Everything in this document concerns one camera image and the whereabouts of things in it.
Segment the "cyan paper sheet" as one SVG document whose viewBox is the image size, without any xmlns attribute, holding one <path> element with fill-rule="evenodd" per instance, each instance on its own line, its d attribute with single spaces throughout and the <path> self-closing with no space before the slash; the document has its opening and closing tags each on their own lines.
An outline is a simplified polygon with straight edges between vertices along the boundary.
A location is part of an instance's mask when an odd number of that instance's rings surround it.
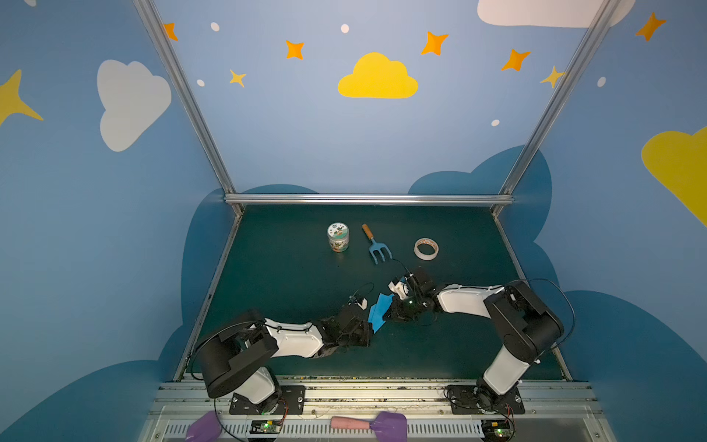
<svg viewBox="0 0 707 442">
<path fill-rule="evenodd" d="M 394 298 L 394 295 L 380 294 L 377 302 L 371 306 L 368 314 L 368 322 L 371 325 L 373 333 L 377 333 L 385 324 L 386 320 L 384 316 L 390 309 Z"/>
</svg>

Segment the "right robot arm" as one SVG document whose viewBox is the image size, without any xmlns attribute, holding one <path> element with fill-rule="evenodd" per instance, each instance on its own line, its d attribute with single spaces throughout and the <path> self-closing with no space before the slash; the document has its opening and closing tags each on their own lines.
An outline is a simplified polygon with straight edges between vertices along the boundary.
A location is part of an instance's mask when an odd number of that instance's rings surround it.
<svg viewBox="0 0 707 442">
<path fill-rule="evenodd" d="M 392 302 L 383 311 L 384 320 L 411 322 L 434 311 L 492 322 L 502 347 L 476 388 L 476 395 L 489 401 L 511 392 L 530 365 L 550 352 L 564 334 L 561 320 L 525 280 L 489 287 L 438 287 L 420 268 L 390 282 L 388 289 Z"/>
</svg>

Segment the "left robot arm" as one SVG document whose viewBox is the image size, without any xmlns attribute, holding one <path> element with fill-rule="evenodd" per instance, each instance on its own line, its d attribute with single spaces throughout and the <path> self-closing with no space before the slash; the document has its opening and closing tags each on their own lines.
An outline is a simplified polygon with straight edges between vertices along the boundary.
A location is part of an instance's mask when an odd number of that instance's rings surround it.
<svg viewBox="0 0 707 442">
<path fill-rule="evenodd" d="M 302 324 L 276 322 L 251 309 L 202 339 L 190 361 L 201 369 L 210 398 L 235 392 L 251 403 L 266 403 L 278 391 L 270 360 L 324 358 L 350 346 L 370 346 L 366 308 L 364 298 L 352 298 L 338 314 Z"/>
</svg>

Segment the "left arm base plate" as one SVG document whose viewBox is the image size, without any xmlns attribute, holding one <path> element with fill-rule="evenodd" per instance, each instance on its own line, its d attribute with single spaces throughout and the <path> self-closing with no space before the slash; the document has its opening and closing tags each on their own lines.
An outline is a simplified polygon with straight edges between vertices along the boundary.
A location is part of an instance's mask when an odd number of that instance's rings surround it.
<svg viewBox="0 0 707 442">
<path fill-rule="evenodd" d="M 229 413 L 232 415 L 303 414 L 306 389 L 303 385 L 276 387 L 273 394 L 260 403 L 233 393 Z"/>
</svg>

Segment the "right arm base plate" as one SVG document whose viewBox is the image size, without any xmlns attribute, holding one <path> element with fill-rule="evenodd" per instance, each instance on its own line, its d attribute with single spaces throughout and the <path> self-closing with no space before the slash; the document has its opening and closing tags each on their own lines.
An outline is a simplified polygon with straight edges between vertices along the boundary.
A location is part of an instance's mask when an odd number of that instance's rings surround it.
<svg viewBox="0 0 707 442">
<path fill-rule="evenodd" d="M 453 414 L 526 414 L 517 386 L 498 394 L 486 386 L 447 385 L 444 395 Z"/>
</svg>

